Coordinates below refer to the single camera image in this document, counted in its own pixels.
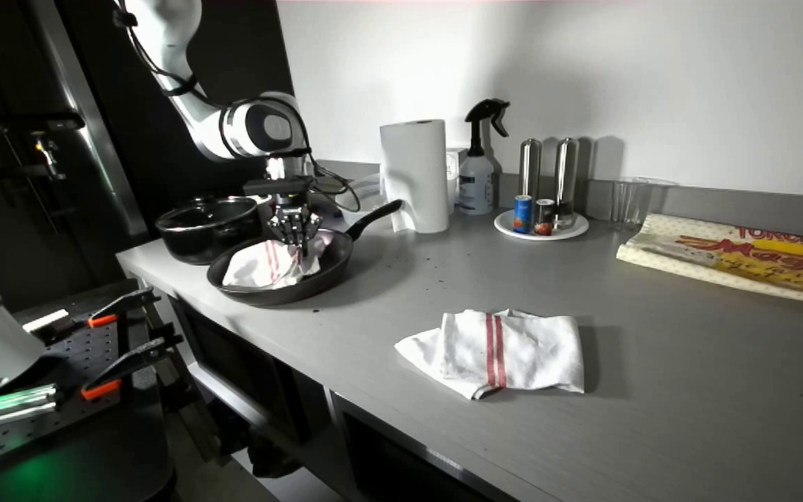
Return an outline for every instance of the cooking utensil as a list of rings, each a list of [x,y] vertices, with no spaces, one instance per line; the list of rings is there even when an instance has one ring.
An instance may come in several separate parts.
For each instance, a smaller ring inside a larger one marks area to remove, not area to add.
[[[206,264],[227,249],[260,236],[260,204],[248,195],[195,199],[157,217],[157,229],[182,263]]]
[[[271,239],[271,236],[260,236],[260,239],[248,239],[248,243],[241,243],[234,249],[228,249],[227,255],[214,257],[210,270],[206,270],[206,280],[210,285],[220,288],[227,295],[236,295],[236,298],[246,298],[252,303],[260,303],[260,306],[273,306],[273,303],[291,303],[291,301],[302,301],[302,298],[310,298],[310,295],[317,295],[329,288],[335,288],[347,267],[348,267],[348,257],[351,257],[351,249],[355,249],[355,239],[379,217],[390,215],[390,213],[398,213],[402,209],[402,202],[390,202],[368,215],[362,215],[355,227],[348,227],[347,231],[337,231],[337,229],[317,229],[317,234],[312,239],[323,239],[323,252],[322,252],[322,270],[302,280],[298,285],[294,288],[281,288],[281,291],[227,291],[224,288],[224,280],[227,280],[227,270],[228,270],[228,263],[236,252],[248,249],[248,246],[256,246],[263,239]]]
[[[315,236],[322,215],[303,204],[277,207],[273,217],[267,217],[267,227],[284,246],[306,255],[306,243]]]

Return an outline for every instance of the red stripe on towel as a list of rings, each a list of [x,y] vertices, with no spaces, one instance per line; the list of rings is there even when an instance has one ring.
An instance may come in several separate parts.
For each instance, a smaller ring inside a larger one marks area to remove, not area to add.
[[[485,373],[487,373],[487,388],[494,388],[494,323],[492,323],[492,313],[485,313]]]
[[[496,361],[496,388],[507,386],[507,367],[506,367],[506,323],[500,315],[494,315],[494,361]]]
[[[266,257],[267,257],[267,270],[271,270],[271,285],[273,285],[278,260],[273,257],[273,243],[271,239],[266,243]]]

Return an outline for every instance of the white plate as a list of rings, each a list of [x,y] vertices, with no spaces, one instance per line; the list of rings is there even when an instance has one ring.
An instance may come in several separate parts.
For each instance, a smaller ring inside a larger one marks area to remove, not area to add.
[[[575,236],[581,236],[581,234],[586,234],[586,231],[592,229],[589,217],[584,217],[584,215],[575,215],[575,227],[559,229],[559,231],[553,231],[553,234],[517,234],[517,231],[510,229],[510,222],[514,222],[514,213],[501,213],[501,215],[494,217],[494,229],[496,229],[496,231],[501,231],[501,234],[507,234],[507,236],[514,236],[514,239],[529,239],[529,243],[575,239]]]

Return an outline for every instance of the towel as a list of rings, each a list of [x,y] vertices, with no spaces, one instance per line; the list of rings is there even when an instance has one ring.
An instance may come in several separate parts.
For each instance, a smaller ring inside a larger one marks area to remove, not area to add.
[[[302,255],[278,239],[248,246],[232,257],[224,288],[232,292],[294,288],[322,270],[322,252],[323,246],[310,246]]]
[[[397,351],[467,400],[500,388],[586,394],[575,317],[517,310],[446,313],[439,330],[405,338]]]

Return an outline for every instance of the spray bottle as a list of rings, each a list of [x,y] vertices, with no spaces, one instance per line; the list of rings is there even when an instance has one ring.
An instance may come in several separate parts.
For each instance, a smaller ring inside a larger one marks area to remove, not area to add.
[[[471,143],[461,163],[457,209],[464,215],[487,215],[496,209],[501,164],[492,154],[487,126],[482,122],[492,119],[494,130],[507,137],[507,128],[501,122],[507,107],[510,107],[507,101],[482,101],[467,115],[467,122],[471,122]]]

